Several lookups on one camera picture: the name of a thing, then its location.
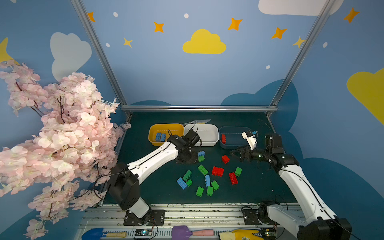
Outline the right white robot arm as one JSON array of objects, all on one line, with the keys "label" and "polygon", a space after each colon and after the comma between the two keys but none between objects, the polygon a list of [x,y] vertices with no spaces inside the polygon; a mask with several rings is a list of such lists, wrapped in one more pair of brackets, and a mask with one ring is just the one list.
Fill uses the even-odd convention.
[{"label": "right white robot arm", "polygon": [[293,155],[273,149],[246,147],[240,150],[240,159],[267,162],[287,184],[304,214],[303,218],[299,218],[289,212],[287,206],[267,201],[261,203],[258,210],[260,223],[278,223],[298,240],[350,239],[352,226],[349,221],[339,218],[322,200]]}]

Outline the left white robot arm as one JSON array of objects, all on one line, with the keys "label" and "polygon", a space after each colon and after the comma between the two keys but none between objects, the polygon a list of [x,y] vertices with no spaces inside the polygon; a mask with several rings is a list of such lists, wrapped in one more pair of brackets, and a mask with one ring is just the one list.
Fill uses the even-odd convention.
[{"label": "left white robot arm", "polygon": [[151,207],[141,197],[140,185],[157,169],[170,161],[179,164],[196,164],[198,152],[194,149],[200,136],[189,130],[185,136],[172,135],[158,149],[131,162],[118,163],[111,170],[107,191],[124,211],[129,211],[142,224],[147,223],[152,214]]}]

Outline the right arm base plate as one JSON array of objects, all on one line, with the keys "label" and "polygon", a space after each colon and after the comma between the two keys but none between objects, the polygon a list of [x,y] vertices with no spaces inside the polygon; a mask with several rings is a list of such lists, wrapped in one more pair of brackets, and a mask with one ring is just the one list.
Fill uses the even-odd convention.
[{"label": "right arm base plate", "polygon": [[266,216],[261,216],[259,211],[256,209],[252,209],[251,207],[243,207],[241,208],[241,212],[243,214],[244,223],[247,226],[250,225],[274,225],[276,222],[270,220]]}]

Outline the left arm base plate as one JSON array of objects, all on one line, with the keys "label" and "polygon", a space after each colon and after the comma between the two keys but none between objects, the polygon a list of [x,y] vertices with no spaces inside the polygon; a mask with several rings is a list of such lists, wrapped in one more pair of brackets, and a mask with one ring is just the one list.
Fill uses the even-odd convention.
[{"label": "left arm base plate", "polygon": [[163,226],[165,220],[165,210],[150,209],[142,218],[137,217],[134,213],[127,211],[124,218],[124,226],[146,226],[157,225]]}]

